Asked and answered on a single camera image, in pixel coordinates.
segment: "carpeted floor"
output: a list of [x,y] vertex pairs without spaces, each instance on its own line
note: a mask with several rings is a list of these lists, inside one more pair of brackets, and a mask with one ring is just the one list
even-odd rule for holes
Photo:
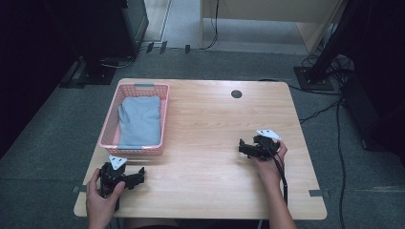
[[[0,225],[6,225],[5,228],[87,227],[87,220],[74,214],[77,193],[72,189],[82,183],[121,78],[267,78],[298,86],[292,67],[300,66],[304,58],[291,54],[194,50],[185,54],[182,49],[168,49],[159,54],[159,50],[153,50],[142,52],[129,67],[117,70],[109,86],[56,88],[0,160],[3,214]],[[337,95],[308,94],[294,89],[291,94],[300,118],[339,99]],[[388,152],[364,151],[350,112],[341,108],[339,118],[346,165],[343,199],[346,228],[402,227],[405,225],[405,173],[398,157]],[[324,220],[297,220],[296,223],[299,228],[340,228],[342,166],[337,151],[336,108],[305,122],[302,129],[320,188],[329,194],[325,198],[328,216]],[[237,225],[246,225],[245,228],[257,225],[256,222],[244,223]],[[236,224],[235,221],[189,219],[182,225],[186,228],[227,228]]]

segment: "table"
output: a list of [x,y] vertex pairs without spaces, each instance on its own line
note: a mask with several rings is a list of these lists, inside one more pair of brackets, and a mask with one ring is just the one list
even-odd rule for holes
[[[296,22],[308,52],[316,50],[343,0],[220,0],[218,18]],[[203,19],[215,18],[217,0],[201,0],[200,34]]]
[[[139,157],[126,174],[144,166],[145,182],[125,190],[121,218],[267,219],[266,195],[252,161],[238,152],[239,139],[252,144],[258,129],[271,128],[286,145],[288,208],[294,219],[324,219],[306,142],[283,82],[122,79],[170,85],[164,152]],[[234,98],[238,90],[242,97]],[[108,161],[96,146],[83,184]],[[79,193],[75,214],[86,216],[86,194]]]

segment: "person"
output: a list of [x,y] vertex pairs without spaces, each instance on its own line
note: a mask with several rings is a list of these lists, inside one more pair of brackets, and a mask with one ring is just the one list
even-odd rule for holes
[[[279,142],[280,149],[276,159],[282,164],[288,149],[283,141]],[[280,190],[281,177],[274,161],[262,161],[253,156],[251,159],[256,165],[260,180],[266,190],[270,228],[296,228]],[[113,218],[116,201],[125,187],[125,183],[122,181],[117,184],[114,192],[108,198],[102,198],[97,190],[98,179],[99,169],[96,169],[93,177],[87,183],[86,210],[89,229],[103,229],[108,226]],[[124,228],[163,228],[160,225],[165,225],[164,228],[179,228],[173,219],[125,219],[124,221]]]

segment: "pink basket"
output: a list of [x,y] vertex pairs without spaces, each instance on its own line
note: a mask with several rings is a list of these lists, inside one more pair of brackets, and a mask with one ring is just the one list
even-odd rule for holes
[[[121,130],[119,128],[118,106],[125,97],[158,96],[160,98],[160,144],[141,146],[136,150],[120,150],[117,148]],[[105,118],[98,139],[98,145],[114,156],[161,155],[163,153],[164,125],[166,120],[169,85],[163,83],[118,83],[113,101]]]

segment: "gray-blue towel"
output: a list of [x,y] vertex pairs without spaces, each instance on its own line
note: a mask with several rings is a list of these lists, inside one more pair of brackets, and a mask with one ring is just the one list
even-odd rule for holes
[[160,144],[160,98],[126,97],[118,107],[119,149],[140,149]]

